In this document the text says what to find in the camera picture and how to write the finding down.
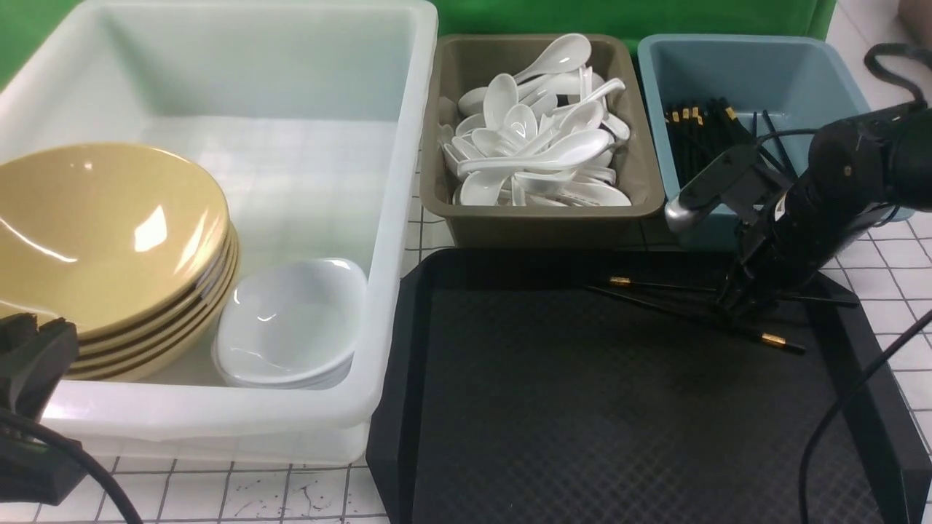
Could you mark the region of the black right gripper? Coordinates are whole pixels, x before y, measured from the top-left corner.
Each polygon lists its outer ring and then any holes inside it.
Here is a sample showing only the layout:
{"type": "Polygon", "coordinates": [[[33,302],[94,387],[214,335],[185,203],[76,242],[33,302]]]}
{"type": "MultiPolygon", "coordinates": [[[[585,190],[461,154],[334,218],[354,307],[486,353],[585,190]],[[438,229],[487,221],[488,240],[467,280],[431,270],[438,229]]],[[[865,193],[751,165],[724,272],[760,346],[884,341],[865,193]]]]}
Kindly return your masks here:
{"type": "Polygon", "coordinates": [[[806,170],[739,239],[718,295],[732,317],[755,315],[794,295],[852,239],[878,221],[882,179],[852,170],[806,170]]]}

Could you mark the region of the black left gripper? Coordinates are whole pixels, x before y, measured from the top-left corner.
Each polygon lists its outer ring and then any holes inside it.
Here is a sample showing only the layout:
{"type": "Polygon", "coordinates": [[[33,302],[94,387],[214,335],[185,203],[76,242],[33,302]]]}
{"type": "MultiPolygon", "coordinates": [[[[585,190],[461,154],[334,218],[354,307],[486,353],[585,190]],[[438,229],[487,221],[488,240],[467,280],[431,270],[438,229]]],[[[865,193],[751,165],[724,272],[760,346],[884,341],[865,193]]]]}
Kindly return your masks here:
{"type": "MultiPolygon", "coordinates": [[[[79,355],[76,326],[16,313],[2,319],[1,332],[2,412],[37,423],[79,355]]],[[[3,503],[58,505],[84,479],[72,458],[9,424],[2,424],[1,445],[3,503]]]]}

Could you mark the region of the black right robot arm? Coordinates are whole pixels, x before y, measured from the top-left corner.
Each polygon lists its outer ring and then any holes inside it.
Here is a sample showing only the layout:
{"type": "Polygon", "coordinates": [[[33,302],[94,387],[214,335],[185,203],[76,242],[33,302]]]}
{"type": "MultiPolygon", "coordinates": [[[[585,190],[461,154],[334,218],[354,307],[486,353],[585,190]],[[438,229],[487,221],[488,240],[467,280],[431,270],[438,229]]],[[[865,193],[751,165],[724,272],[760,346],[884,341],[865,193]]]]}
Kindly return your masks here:
{"type": "Polygon", "coordinates": [[[806,170],[739,236],[716,304],[735,317],[768,308],[896,207],[930,210],[930,110],[915,103],[813,136],[806,170]]]}

